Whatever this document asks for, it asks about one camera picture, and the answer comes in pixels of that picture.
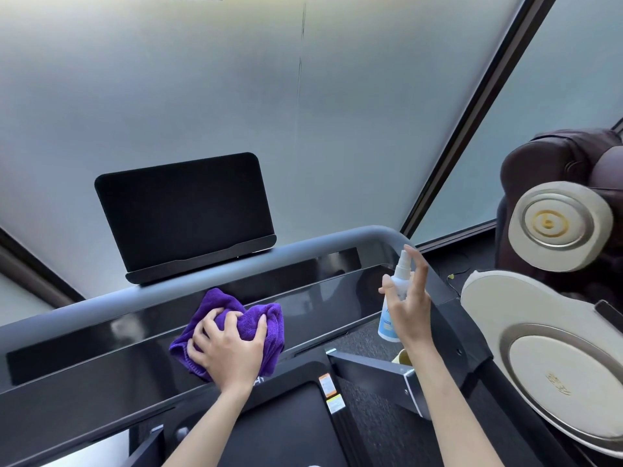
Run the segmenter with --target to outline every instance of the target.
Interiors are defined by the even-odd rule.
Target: gold logo
[[[563,395],[571,396],[571,392],[563,385],[563,383],[560,380],[558,380],[557,376],[555,376],[551,372],[548,372],[547,374],[545,374],[545,376],[550,381],[550,383],[556,387],[556,389],[560,393],[562,393]]]
[[[560,221],[562,229],[557,233],[548,233],[543,230],[550,230],[556,227],[556,221]],[[554,210],[539,211],[532,219],[532,228],[541,236],[547,238],[557,238],[565,234],[569,230],[569,221],[562,213]]]

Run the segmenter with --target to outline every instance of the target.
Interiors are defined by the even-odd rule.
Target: hand
[[[227,313],[224,330],[216,326],[214,318],[223,310],[213,309],[197,324],[188,341],[188,355],[207,370],[221,393],[248,396],[262,364],[266,315],[260,317],[253,341],[243,341],[236,326],[242,315],[239,311]],[[193,343],[203,353],[197,351]]]
[[[394,330],[405,348],[430,346],[433,344],[431,335],[431,296],[425,289],[428,275],[428,263],[417,250],[405,245],[404,249],[416,263],[416,271],[411,272],[411,284],[404,301],[398,299],[396,285],[389,277],[383,275],[383,287],[379,293],[387,298],[387,309],[391,316]]]

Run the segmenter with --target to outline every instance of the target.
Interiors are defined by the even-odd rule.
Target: purple microfiber towel
[[[175,341],[171,343],[169,352],[173,357],[182,363],[191,374],[203,378],[207,382],[212,382],[212,378],[206,369],[196,364],[186,352],[188,340],[191,339],[195,326],[206,317],[210,310],[214,308],[225,308],[219,314],[214,322],[220,330],[225,325],[225,316],[230,311],[240,311],[242,316],[238,317],[238,332],[240,338],[245,341],[251,341],[255,337],[257,323],[260,321],[262,314],[266,315],[266,340],[264,341],[264,357],[260,367],[260,377],[271,376],[275,371],[276,361],[279,354],[284,350],[284,315],[281,312],[281,306],[278,303],[269,303],[268,305],[255,305],[245,311],[244,306],[233,296],[224,294],[218,288],[208,290],[206,296],[203,297],[199,309],[193,315],[191,322],[188,323],[181,334]]]

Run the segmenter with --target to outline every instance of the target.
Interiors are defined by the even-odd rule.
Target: person's left hand
[[[262,364],[266,315],[261,316],[253,341],[243,341],[237,327],[238,317],[242,315],[239,311],[227,313],[224,330],[216,326],[214,318],[223,310],[213,309],[197,324],[188,341],[188,355],[207,370],[221,393],[248,395]],[[197,351],[193,343],[203,353]]]

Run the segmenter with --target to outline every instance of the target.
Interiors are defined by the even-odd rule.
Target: white spray bottle
[[[400,260],[392,275],[391,279],[396,285],[396,293],[398,298],[405,300],[407,298],[407,290],[409,290],[411,277],[411,256],[407,251],[403,250],[400,254]],[[389,317],[387,310],[387,297],[383,300],[383,311],[381,312],[381,320],[379,321],[379,336],[389,342],[400,342],[398,335],[394,331],[394,325]]]

